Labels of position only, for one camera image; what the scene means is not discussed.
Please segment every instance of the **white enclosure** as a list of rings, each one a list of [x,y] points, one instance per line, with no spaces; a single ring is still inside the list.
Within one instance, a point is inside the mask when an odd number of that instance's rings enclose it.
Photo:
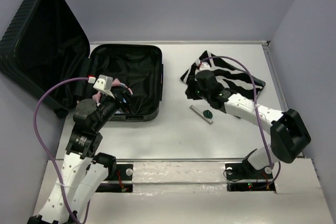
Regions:
[[[66,0],[90,42],[271,40],[271,59],[289,107],[307,124],[334,221],[335,0]],[[0,0],[0,36],[22,0]],[[26,223],[47,157],[32,126],[36,99],[1,75],[0,218]],[[41,134],[56,154],[62,120],[42,108]]]

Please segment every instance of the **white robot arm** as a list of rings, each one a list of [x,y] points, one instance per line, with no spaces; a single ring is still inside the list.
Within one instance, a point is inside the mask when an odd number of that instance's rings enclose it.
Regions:
[[[271,136],[271,144],[255,149],[242,163],[246,173],[253,173],[278,161],[292,163],[302,150],[310,143],[310,135],[295,110],[279,111],[254,104],[236,91],[224,88],[217,82],[207,64],[202,64],[195,75],[195,82],[190,82],[186,90],[188,99],[206,100],[211,107],[224,113],[242,118],[258,125],[255,106],[258,106],[261,127]]]
[[[60,167],[63,184],[56,180],[47,202],[37,216],[30,217],[28,224],[79,223],[77,220],[99,185],[115,173],[117,164],[114,156],[104,153],[95,155],[102,140],[99,131],[119,109],[132,111],[133,108],[125,103],[128,90],[111,91],[112,82],[113,79],[107,76],[89,78],[93,88],[106,98],[99,105],[92,99],[84,99],[77,104],[73,117],[75,125]],[[69,216],[67,205],[76,221]]]

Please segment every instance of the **white platform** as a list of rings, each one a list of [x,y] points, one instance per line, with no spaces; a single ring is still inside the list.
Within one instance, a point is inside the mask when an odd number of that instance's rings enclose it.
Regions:
[[[310,159],[282,164],[277,193],[227,192],[223,167],[218,162],[134,163],[134,192],[96,193],[86,223],[333,223]],[[55,180],[49,161],[34,215]]]
[[[97,152],[117,159],[242,158],[262,146],[259,129],[244,120],[215,111],[205,101],[188,100],[181,75],[205,50],[241,61],[257,78],[266,82],[258,102],[280,109],[261,45],[156,45],[162,50],[164,89],[160,112],[151,122],[109,122],[101,130]],[[210,109],[212,125],[189,109]],[[63,159],[73,127],[72,114],[65,121],[56,159]]]

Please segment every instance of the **open suitcase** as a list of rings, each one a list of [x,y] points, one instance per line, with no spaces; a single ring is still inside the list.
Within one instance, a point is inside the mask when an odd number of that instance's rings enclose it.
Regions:
[[[90,44],[65,0],[23,0],[0,41],[0,70],[40,98],[55,84],[74,77],[104,74],[128,85],[136,114],[112,120],[148,121],[159,112],[163,89],[162,52],[155,46]],[[78,100],[92,98],[91,84],[72,82],[45,103],[62,118]]]

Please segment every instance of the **suitcase lid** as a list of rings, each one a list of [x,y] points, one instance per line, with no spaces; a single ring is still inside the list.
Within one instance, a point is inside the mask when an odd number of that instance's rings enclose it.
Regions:
[[[1,52],[17,65],[16,74],[37,97],[60,81],[80,77],[90,55],[89,40],[65,0],[24,0],[0,42]],[[46,103],[76,106],[77,83],[61,86]]]

